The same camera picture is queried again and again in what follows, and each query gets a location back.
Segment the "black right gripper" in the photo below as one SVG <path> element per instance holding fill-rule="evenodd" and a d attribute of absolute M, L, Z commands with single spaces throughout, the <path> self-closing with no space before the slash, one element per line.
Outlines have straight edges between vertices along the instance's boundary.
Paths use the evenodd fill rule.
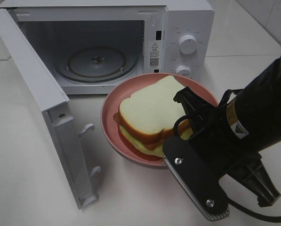
<path fill-rule="evenodd" d="M 182 105 L 194 131 L 191 147 L 212 173 L 218 178 L 231 176 L 257 196 L 260 207 L 274 205 L 281 194 L 258 154 L 258 109 L 241 103 L 213 106 L 189 87 L 173 100 Z"/>

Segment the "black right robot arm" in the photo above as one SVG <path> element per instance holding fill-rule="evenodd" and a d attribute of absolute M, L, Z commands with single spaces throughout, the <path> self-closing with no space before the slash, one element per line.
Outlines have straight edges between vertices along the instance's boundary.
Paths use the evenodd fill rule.
<path fill-rule="evenodd" d="M 169 138 L 164 153 L 190 197 L 208 213 L 220 213 L 229 199 L 219 185 L 229 175 L 257 196 L 261 207 L 280 193 L 273 185 L 260 151 L 281 141 L 281 56 L 243 89 L 227 90 L 213 106 L 190 88 L 174 101 L 185 111 L 177 121 L 190 123 L 193 134 Z"/>

